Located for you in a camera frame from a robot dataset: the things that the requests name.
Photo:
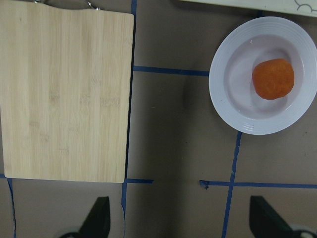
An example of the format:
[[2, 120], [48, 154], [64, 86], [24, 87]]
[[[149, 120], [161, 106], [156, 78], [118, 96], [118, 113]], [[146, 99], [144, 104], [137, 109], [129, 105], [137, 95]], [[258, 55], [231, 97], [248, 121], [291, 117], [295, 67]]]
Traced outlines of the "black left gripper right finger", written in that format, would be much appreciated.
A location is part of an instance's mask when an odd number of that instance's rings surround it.
[[251, 196], [249, 227], [255, 238], [291, 238], [293, 230], [262, 196]]

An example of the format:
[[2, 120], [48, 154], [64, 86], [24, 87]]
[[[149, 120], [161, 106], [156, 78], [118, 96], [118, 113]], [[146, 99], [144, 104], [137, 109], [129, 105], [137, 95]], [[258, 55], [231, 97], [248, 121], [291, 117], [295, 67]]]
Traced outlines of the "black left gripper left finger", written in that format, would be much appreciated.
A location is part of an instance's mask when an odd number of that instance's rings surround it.
[[98, 197], [79, 233], [83, 238], [107, 238], [110, 232], [109, 197]]

